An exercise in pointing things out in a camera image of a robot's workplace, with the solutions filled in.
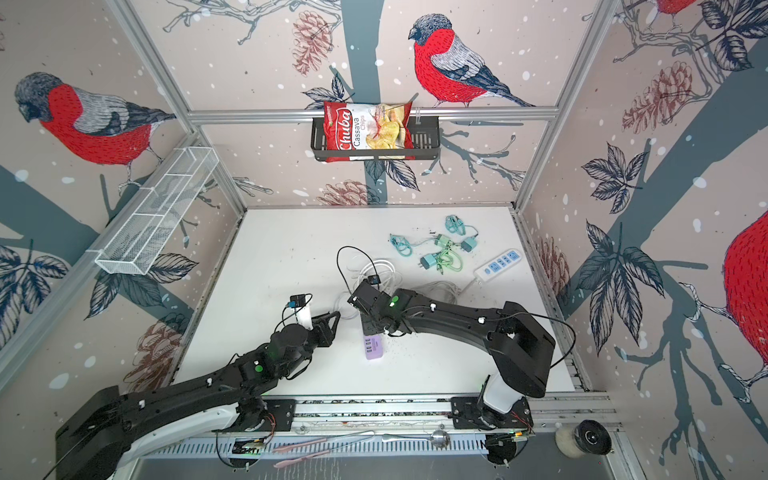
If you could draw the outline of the purple power strip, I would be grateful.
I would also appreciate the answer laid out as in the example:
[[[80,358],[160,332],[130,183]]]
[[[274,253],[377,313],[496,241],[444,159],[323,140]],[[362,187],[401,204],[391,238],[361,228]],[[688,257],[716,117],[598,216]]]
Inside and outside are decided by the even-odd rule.
[[[383,357],[384,348],[380,335],[366,335],[364,337],[364,350],[367,360],[376,360]]]

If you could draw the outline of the white blue power strip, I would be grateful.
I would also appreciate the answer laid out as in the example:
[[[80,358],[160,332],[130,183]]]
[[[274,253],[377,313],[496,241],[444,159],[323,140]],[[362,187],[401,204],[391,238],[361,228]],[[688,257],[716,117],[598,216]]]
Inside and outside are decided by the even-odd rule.
[[[488,283],[511,270],[521,260],[522,254],[517,249],[508,249],[475,269],[473,275],[479,282]]]

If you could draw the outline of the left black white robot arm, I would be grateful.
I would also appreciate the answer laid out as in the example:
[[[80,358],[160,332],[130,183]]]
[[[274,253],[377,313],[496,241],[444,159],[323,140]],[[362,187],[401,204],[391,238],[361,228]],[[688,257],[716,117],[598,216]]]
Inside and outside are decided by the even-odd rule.
[[[217,407],[233,410],[224,429],[258,426],[266,415],[263,394],[281,380],[301,375],[316,349],[330,347],[339,320],[339,312],[333,311],[312,317],[309,328],[289,324],[222,368],[168,387],[126,394],[116,386],[97,391],[56,432],[53,474],[59,479],[107,479],[121,460],[139,453],[142,439],[174,443],[184,436],[168,428],[183,423],[194,434],[208,430],[201,415]]]

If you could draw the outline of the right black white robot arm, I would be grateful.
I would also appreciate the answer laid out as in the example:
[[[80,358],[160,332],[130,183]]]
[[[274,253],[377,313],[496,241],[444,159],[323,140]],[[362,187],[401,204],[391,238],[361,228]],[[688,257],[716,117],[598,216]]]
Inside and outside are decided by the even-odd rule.
[[[367,281],[350,294],[348,303],[376,334],[431,334],[471,345],[490,355],[507,387],[528,398],[546,395],[556,342],[518,303],[460,306],[409,289],[389,295]]]

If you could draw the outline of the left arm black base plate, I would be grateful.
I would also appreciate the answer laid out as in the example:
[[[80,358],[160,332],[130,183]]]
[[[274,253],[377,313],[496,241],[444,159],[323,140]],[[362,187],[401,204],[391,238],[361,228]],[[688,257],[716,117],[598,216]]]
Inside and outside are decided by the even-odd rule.
[[[240,405],[232,427],[238,432],[287,432],[291,430],[297,402],[294,399],[258,397]]]

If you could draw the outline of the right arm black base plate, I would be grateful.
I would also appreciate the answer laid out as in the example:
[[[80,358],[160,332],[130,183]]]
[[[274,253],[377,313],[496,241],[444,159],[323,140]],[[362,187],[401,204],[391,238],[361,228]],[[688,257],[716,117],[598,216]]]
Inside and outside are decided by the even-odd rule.
[[[526,397],[517,400],[507,413],[492,409],[479,397],[452,397],[449,418],[457,430],[533,430],[531,408]]]

